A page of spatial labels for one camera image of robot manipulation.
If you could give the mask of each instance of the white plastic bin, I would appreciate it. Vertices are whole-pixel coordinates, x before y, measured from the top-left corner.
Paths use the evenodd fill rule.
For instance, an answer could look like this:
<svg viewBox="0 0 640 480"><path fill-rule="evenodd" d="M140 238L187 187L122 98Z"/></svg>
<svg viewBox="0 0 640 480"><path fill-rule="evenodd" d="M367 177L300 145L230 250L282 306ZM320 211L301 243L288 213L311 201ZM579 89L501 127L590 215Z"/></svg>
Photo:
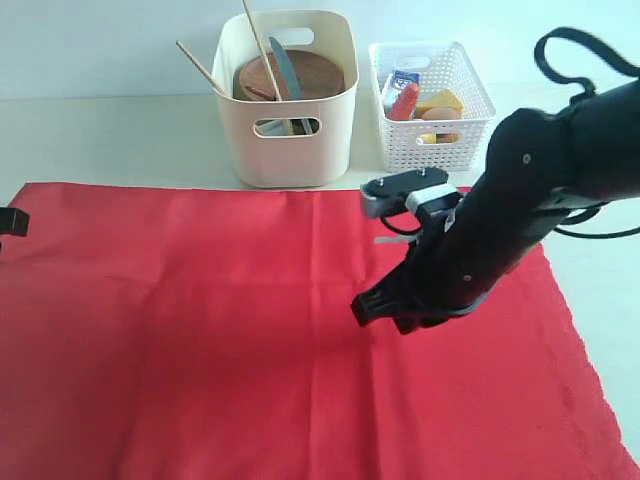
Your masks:
<svg viewBox="0 0 640 480"><path fill-rule="evenodd" d="M422 167L446 171L468 170L495 108L461 44L378 43L369 48L374 112L383 163L389 172ZM394 69L413 71L409 65L424 63L420 69L420 98L451 90L463 103L461 120L389 120L382 107L381 90ZM454 143L421 144L425 133L457 133Z"/></svg>
<svg viewBox="0 0 640 480"><path fill-rule="evenodd" d="M287 49L311 51L328 58L344 73L345 90L330 98L284 102L252 102L216 93L218 109L238 176L255 187L320 186L339 178L349 166L358 64L349 22L337 13L286 10L254 13L257 29L267 37L285 29L308 28L308 45L285 43ZM212 75L232 95L238 69L259 55L246 15L228 20L220 35ZM315 118L313 135L264 137L259 120Z"/></svg>

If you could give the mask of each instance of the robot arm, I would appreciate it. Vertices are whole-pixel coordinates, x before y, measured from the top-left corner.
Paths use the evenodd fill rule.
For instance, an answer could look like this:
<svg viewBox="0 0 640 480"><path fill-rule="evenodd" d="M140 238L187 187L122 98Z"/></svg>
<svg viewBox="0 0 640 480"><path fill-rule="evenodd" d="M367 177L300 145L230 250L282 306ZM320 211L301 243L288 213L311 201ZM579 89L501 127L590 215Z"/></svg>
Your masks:
<svg viewBox="0 0 640 480"><path fill-rule="evenodd" d="M448 185L438 169L364 185L368 216L386 223L410 211L420 230L403 232L413 235L404 261L354 299L360 325L391 317L406 334L466 315L550 232L569 233L560 225L640 196L640 80L596 95L588 79L550 69L543 53L554 36L582 43L616 70L640 78L640 68L590 35L554 30L538 43L536 62L550 79L580 83L585 92L556 115L520 109L500 123L489 142L485 173L468 194ZM572 217L576 210L585 212Z"/></svg>

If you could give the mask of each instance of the round wooden object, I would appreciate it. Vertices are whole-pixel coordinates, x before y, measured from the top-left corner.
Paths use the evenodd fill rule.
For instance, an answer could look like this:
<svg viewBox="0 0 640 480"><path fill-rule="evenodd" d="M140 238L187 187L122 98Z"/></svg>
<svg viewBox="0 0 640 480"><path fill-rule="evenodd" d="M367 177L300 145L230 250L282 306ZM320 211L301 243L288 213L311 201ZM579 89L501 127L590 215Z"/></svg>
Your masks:
<svg viewBox="0 0 640 480"><path fill-rule="evenodd" d="M298 84L303 100L328 98L344 91L344 75L340 67L332 61L312 52L303 50L287 50L293 69L298 77ZM271 69L276 77L283 100L291 100L282 73L273 53L268 53ZM275 99L275 91L260 57L254 58L240 69L238 83L242 97L246 100L265 101L256 91L264 92Z"/></svg>

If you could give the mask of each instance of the knife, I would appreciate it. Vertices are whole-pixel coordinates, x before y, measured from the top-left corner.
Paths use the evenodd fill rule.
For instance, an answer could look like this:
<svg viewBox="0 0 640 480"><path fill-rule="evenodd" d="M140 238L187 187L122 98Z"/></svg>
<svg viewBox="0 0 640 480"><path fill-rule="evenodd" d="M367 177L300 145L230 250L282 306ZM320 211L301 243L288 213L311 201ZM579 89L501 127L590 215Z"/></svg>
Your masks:
<svg viewBox="0 0 640 480"><path fill-rule="evenodd" d="M298 77L291 65L291 60L283 46L273 37L269 37L271 43L271 50L273 50L273 56L276 58L276 63L282 72L284 82L287 84L287 90L289 90L289 96L291 100L302 100L302 92L300 91L300 85L298 84ZM302 119L302 128L306 135L313 135L313 129L308 118Z"/></svg>

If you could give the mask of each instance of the red toy vegetable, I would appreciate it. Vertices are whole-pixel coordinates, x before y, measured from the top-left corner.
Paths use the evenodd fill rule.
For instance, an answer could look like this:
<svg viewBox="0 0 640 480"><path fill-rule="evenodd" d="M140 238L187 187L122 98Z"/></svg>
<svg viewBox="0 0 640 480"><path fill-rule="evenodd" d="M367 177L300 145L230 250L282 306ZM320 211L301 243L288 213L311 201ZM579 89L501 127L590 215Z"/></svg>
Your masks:
<svg viewBox="0 0 640 480"><path fill-rule="evenodd" d="M420 86L417 83L410 83L402 89L396 102L391 107L389 112L390 120L409 120L413 109L418 103L418 97L420 96Z"/></svg>

